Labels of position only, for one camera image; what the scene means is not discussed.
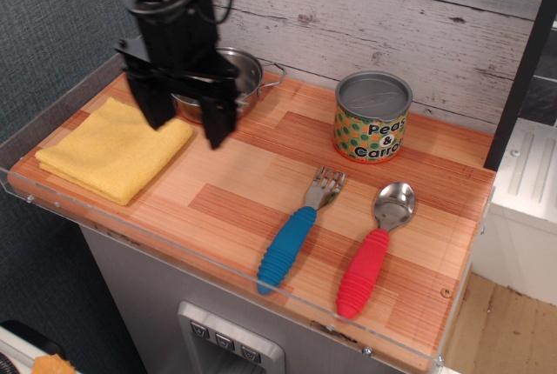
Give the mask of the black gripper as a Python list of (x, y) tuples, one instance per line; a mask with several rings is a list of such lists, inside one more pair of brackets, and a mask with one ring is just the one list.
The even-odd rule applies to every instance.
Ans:
[(216, 150), (235, 131), (238, 69), (218, 54), (212, 0), (124, 0), (140, 37), (123, 39), (131, 94), (157, 130), (175, 117), (172, 95), (195, 99), (210, 146)]

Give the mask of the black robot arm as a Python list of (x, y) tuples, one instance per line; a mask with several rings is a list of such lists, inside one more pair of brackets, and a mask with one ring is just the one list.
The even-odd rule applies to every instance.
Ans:
[(213, 149), (235, 130), (238, 69), (217, 51), (212, 0), (124, 0), (140, 36), (117, 45), (138, 107), (153, 129), (174, 118), (176, 96), (198, 101)]

